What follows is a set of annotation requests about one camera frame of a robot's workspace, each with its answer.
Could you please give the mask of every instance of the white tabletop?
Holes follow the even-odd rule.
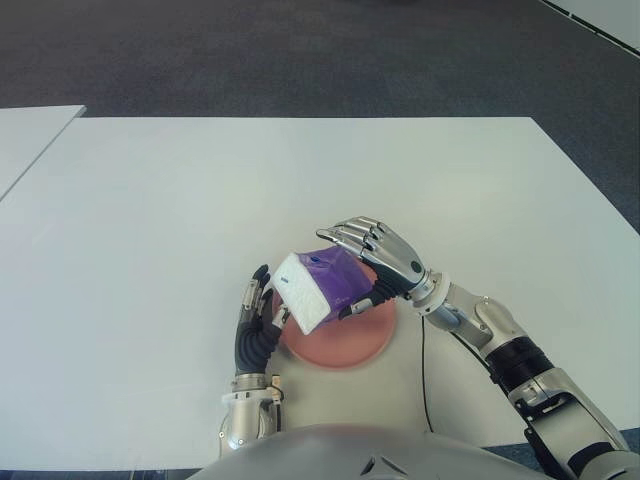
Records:
[[[0,200],[84,107],[0,109]]]
[[[640,241],[528,118],[77,119],[0,203],[0,468],[159,469],[217,458],[249,275],[364,214],[501,300],[619,428],[640,404]],[[424,429],[420,325],[374,361],[281,352],[285,425]],[[436,431],[523,425],[428,328]]]

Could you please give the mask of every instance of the silver robot hand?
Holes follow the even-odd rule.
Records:
[[[316,231],[371,267],[378,279],[370,292],[340,312],[340,318],[361,313],[399,295],[414,302],[432,289],[429,270],[415,250],[384,223],[355,217]]]

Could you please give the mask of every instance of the gray carpet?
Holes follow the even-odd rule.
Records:
[[[0,107],[531,116],[640,226],[640,62],[536,0],[4,0],[0,65]]]

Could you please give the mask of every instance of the robot forearm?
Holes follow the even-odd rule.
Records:
[[[525,437],[548,474],[609,479],[637,468],[639,457],[628,452],[620,432],[502,304],[470,294],[446,274],[431,273],[428,282],[410,292],[414,306],[478,350],[492,380],[527,423]]]

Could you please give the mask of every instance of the robotic arm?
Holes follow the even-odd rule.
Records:
[[[615,426],[554,367],[501,303],[426,268],[387,225],[357,217],[318,230],[373,268],[378,281],[342,316],[402,295],[436,327],[472,345],[492,380],[527,424],[525,437],[545,472],[559,479],[637,478],[638,456]]]

